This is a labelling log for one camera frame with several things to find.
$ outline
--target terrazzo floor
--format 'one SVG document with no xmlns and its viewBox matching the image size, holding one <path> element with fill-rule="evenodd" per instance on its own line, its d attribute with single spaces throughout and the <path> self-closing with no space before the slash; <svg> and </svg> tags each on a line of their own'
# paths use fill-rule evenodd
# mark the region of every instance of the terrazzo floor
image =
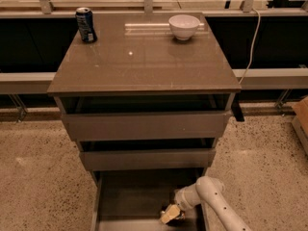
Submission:
<svg viewBox="0 0 308 231">
<path fill-rule="evenodd" d="M 0 110 L 0 231 L 90 230 L 96 187 L 57 110 L 15 119 Z M 308 230 L 308 160 L 292 119 L 231 117 L 207 171 L 252 230 Z M 211 230 L 224 230 L 206 209 Z"/>
</svg>

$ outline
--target blue soda can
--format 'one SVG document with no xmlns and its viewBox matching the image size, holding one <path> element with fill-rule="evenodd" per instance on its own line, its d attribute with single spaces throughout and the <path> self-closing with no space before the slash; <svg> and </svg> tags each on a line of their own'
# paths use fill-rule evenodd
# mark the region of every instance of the blue soda can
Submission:
<svg viewBox="0 0 308 231">
<path fill-rule="evenodd" d="M 83 42 L 95 42 L 97 35 L 93 28 L 93 13 L 89 8 L 78 8 L 76 19 Z"/>
</svg>

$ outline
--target white bowl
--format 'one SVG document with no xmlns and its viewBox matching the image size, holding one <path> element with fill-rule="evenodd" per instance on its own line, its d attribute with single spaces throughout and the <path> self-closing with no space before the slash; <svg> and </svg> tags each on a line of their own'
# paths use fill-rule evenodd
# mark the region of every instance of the white bowl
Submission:
<svg viewBox="0 0 308 231">
<path fill-rule="evenodd" d="M 190 39 L 196 32 L 200 20 L 191 15 L 179 14 L 169 19 L 171 32 L 177 39 Z"/>
</svg>

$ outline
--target cabinet top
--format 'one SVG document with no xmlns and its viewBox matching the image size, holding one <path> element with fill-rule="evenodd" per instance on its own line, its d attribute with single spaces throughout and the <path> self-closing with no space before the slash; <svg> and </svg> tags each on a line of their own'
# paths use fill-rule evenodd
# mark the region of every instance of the cabinet top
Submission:
<svg viewBox="0 0 308 231">
<path fill-rule="evenodd" d="M 84 43 L 77 33 L 48 93 L 224 93 L 241 89 L 215 36 L 200 13 L 201 25 L 187 41 L 174 38 L 171 13 L 94 14 L 98 40 Z"/>
</svg>

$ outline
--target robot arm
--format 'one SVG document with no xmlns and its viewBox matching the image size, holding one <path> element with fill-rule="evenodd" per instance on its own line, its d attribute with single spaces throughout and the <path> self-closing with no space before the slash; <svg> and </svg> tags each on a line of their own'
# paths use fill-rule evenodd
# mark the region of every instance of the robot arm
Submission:
<svg viewBox="0 0 308 231">
<path fill-rule="evenodd" d="M 181 211 L 192 209 L 195 205 L 206 202 L 216 212 L 227 231 L 251 231 L 244 221 L 234 212 L 221 192 L 224 185 L 221 181 L 208 176 L 200 177 L 196 183 L 178 191 L 175 203 L 169 205 L 161 216 L 163 223 L 180 216 Z"/>
</svg>

